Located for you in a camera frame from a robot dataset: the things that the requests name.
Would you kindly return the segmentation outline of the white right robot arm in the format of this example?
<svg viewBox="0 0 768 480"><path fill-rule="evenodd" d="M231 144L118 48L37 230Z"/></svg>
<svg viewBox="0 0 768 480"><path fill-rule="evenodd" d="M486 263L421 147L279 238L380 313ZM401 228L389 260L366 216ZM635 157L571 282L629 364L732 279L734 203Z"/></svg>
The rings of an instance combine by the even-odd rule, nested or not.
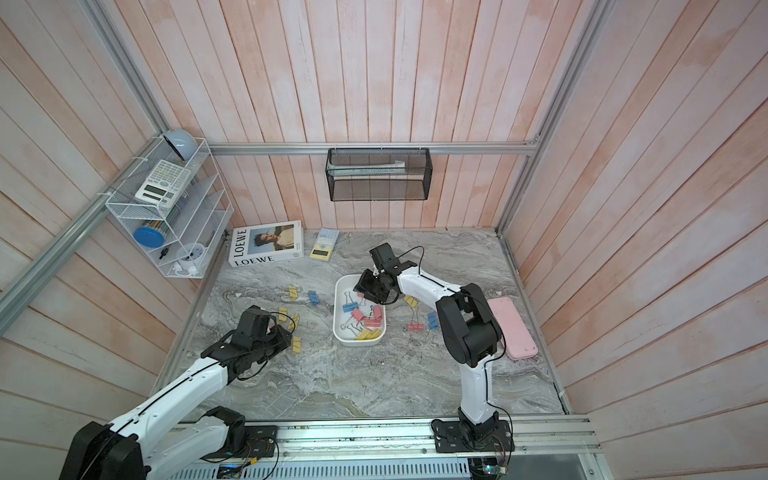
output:
<svg viewBox="0 0 768 480"><path fill-rule="evenodd" d="M492 400L492 363L506 339L481 288L458 285L426 273L383 243L370 250L375 268L361 274L354 290L366 299L389 305L410 296L436 314L443 343L459 364L461 402L456 420L434 419L430 428L439 453L515 450L511 416Z"/></svg>

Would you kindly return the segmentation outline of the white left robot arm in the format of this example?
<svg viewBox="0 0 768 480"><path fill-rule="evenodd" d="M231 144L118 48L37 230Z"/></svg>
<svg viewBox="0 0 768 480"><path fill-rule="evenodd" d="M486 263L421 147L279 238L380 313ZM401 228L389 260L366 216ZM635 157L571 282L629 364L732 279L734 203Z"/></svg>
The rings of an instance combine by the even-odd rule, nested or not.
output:
<svg viewBox="0 0 768 480"><path fill-rule="evenodd" d="M260 456L276 453L273 427L250 427L227 407L208 410L195 423L179 422L213 394L255 377L292 345L295 320L256 305L235 329L203 350L181 375L146 401L113 420L90 422L73 437L63 479L168 479L191 463L240 460L237 473Z"/></svg>

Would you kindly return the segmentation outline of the white plastic storage box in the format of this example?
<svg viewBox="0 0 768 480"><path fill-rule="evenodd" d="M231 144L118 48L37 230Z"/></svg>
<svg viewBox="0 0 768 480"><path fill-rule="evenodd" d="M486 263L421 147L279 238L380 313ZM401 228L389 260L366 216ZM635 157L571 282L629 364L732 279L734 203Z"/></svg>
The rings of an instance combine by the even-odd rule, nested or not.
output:
<svg viewBox="0 0 768 480"><path fill-rule="evenodd" d="M387 330L386 307L355 290L360 277L345 275L335 285L333 333L346 346L375 345Z"/></svg>

